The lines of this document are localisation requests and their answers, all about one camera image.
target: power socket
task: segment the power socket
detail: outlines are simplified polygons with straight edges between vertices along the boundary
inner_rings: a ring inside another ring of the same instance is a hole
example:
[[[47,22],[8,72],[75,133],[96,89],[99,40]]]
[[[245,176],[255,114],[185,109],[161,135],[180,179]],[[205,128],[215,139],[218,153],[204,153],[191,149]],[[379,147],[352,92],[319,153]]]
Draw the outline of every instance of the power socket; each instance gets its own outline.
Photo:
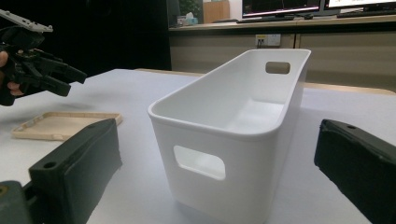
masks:
[[[261,49],[264,46],[280,46],[280,35],[256,35],[256,47]]]

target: table surface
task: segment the table surface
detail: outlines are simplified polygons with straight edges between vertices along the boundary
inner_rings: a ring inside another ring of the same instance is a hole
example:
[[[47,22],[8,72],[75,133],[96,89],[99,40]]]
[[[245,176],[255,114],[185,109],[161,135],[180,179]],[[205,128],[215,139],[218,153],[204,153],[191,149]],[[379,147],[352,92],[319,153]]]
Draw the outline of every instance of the table surface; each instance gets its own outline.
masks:
[[[221,224],[171,195],[152,130],[148,107],[198,77],[116,69],[72,84],[67,97],[49,92],[0,107],[0,181],[30,177],[28,168],[62,142],[15,139],[11,130],[50,111],[115,112],[123,165],[92,213],[89,224]],[[396,145],[396,96],[304,89],[296,132],[291,139],[271,214],[265,224],[364,224],[364,215],[313,163],[319,124],[336,119]]]

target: desk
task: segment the desk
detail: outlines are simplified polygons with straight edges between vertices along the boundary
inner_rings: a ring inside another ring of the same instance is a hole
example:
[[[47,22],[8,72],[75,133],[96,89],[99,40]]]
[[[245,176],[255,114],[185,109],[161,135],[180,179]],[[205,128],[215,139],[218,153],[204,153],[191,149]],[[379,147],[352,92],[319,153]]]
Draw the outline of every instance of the desk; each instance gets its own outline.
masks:
[[[221,224],[175,202],[147,109],[197,77],[116,69],[73,83],[68,97],[40,92],[0,107],[0,180],[26,184],[27,169],[61,142],[13,139],[10,130],[48,111],[119,112],[123,166],[109,182],[89,224]],[[265,224],[370,223],[314,165],[322,119],[356,125],[396,145],[396,96],[304,89],[297,131]]]
[[[257,29],[266,29],[270,32],[277,34],[290,34],[290,33],[327,33],[330,30],[338,32],[351,32],[352,30],[360,32],[367,32],[373,30],[392,30],[395,28],[390,27],[395,24],[395,15],[375,16],[375,17],[356,17],[336,19],[335,16],[317,18],[314,20],[304,20],[303,18],[296,18],[293,21],[271,21],[271,22],[253,22],[253,23],[206,23],[196,24],[192,26],[182,26],[177,28],[170,28],[170,35],[189,35],[191,34],[235,34],[235,32],[250,31],[257,32]]]

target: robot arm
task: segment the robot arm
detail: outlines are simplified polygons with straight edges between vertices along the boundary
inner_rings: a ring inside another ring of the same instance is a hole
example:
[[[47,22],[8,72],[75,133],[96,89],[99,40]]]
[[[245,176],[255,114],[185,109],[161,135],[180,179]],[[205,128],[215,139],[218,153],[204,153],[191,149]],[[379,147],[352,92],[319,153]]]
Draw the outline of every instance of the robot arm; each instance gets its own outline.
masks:
[[[8,53],[6,66],[0,68],[6,75],[0,88],[0,105],[13,105],[15,96],[9,93],[7,84],[14,81],[26,92],[30,85],[45,91],[67,96],[70,85],[51,76],[59,73],[79,83],[87,75],[62,62],[62,59],[36,49],[43,41],[44,32],[52,32],[51,26],[44,26],[0,9],[0,16],[17,23],[0,30],[0,51]]]

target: white plastic bin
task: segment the white plastic bin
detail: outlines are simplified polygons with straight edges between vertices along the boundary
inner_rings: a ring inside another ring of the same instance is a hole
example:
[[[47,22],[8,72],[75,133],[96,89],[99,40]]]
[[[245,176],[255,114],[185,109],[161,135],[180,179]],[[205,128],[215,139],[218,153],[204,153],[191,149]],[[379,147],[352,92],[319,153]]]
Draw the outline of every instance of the white plastic bin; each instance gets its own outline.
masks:
[[[226,223],[264,222],[309,55],[307,49],[249,50],[148,108],[176,200]]]

